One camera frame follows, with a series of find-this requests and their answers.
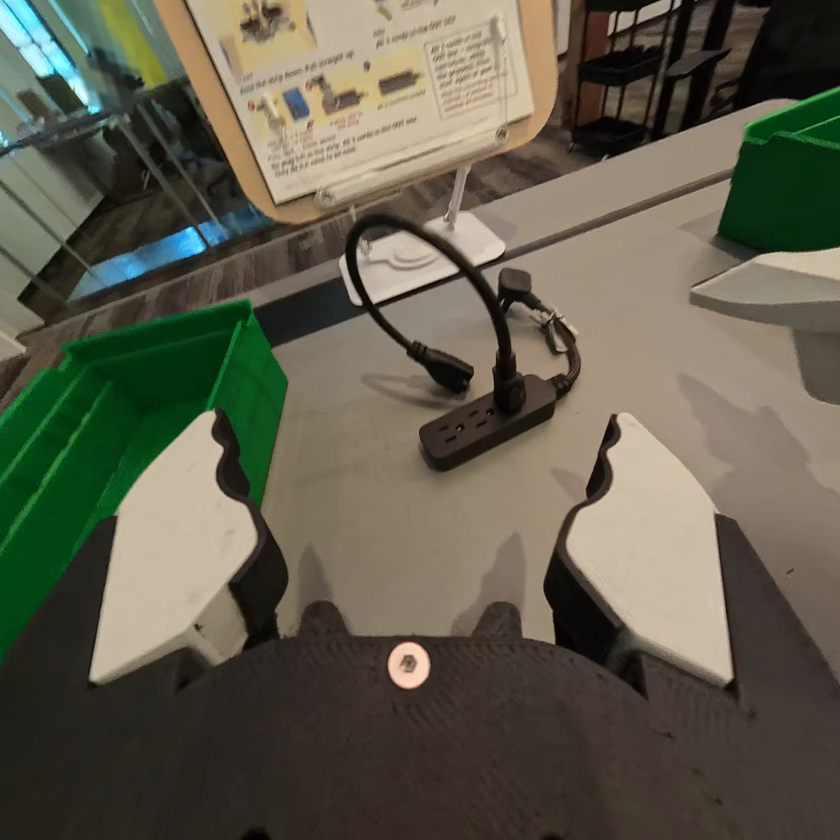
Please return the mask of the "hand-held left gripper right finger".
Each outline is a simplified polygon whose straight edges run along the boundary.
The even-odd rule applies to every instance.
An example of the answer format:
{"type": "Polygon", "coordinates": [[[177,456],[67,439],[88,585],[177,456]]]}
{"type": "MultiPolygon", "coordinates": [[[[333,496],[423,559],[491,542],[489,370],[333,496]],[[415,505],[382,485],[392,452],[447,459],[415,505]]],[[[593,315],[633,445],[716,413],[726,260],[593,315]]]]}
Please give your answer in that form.
{"type": "Polygon", "coordinates": [[[629,413],[610,416],[543,580],[554,642],[620,674],[649,655],[734,678],[717,528],[699,481],[629,413]]]}

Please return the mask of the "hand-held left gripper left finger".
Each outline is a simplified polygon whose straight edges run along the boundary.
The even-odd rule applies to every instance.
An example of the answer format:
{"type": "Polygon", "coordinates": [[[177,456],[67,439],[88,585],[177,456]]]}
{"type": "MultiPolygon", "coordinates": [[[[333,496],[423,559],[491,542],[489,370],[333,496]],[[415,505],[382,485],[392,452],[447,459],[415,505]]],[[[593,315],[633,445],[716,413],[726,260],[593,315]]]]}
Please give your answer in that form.
{"type": "Polygon", "coordinates": [[[226,413],[201,413],[122,499],[89,680],[97,687],[167,655],[221,665],[278,639],[289,575],[239,463],[226,413]]]}

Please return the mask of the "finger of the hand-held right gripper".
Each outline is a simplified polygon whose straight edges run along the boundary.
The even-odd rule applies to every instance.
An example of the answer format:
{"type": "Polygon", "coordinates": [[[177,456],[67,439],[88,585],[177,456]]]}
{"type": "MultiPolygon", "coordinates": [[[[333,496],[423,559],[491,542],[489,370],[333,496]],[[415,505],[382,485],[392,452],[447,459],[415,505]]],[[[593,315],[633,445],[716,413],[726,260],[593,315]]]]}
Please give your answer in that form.
{"type": "Polygon", "coordinates": [[[791,331],[810,396],[839,404],[839,249],[752,257],[692,288],[689,301],[791,331]]]}

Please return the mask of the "black power strip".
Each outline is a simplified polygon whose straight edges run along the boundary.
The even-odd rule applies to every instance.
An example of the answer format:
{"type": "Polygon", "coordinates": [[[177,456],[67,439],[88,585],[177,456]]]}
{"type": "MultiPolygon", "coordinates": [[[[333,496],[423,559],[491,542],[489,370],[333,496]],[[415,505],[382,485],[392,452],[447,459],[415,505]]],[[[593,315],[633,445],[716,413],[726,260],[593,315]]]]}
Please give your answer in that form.
{"type": "Polygon", "coordinates": [[[504,412],[489,392],[421,426],[418,442],[426,463],[448,471],[526,434],[554,415],[554,387],[534,374],[523,378],[524,404],[504,412]]]}

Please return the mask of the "green plastic bin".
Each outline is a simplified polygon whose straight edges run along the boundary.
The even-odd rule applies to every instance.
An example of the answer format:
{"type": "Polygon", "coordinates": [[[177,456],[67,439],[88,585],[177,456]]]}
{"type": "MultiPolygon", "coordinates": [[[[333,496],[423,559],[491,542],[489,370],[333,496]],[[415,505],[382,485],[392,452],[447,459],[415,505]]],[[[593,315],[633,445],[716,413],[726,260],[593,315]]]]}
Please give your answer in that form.
{"type": "Polygon", "coordinates": [[[226,414],[260,507],[287,396],[248,301],[80,339],[64,355],[2,414],[2,655],[98,522],[200,414],[226,414]]]}
{"type": "Polygon", "coordinates": [[[839,246],[839,89],[745,127],[719,235],[763,253],[839,246]]]}

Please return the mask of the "black utility cart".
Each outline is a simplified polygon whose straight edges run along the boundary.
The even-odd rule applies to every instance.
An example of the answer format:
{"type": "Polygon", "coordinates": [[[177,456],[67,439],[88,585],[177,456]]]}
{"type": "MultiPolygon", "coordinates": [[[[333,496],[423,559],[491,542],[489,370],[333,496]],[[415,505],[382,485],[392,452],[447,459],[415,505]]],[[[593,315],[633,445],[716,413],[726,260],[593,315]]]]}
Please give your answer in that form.
{"type": "Polygon", "coordinates": [[[581,35],[582,62],[576,71],[576,94],[580,96],[586,84],[603,89],[601,114],[594,120],[581,123],[581,99],[574,105],[573,126],[569,152],[582,151],[606,160],[624,154],[641,145],[647,136],[647,120],[653,103],[655,83],[665,56],[666,35],[658,46],[636,43],[639,15],[652,5],[645,1],[586,1],[581,35]],[[607,33],[609,50],[600,56],[585,57],[588,28],[593,14],[605,14],[619,21],[622,14],[632,14],[627,45],[616,47],[616,31],[607,33]],[[633,83],[649,79],[647,106],[641,121],[623,119],[623,105],[627,88],[633,83]]]}

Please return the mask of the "wooden instruction board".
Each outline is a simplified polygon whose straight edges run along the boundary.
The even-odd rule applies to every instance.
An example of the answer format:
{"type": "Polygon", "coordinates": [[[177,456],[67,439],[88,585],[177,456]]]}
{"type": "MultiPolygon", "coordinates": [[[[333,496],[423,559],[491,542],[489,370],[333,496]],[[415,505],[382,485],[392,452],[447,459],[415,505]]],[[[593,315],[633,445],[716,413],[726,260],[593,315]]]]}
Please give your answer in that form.
{"type": "Polygon", "coordinates": [[[305,224],[511,151],[557,92],[548,1],[158,1],[238,183],[305,224]]]}

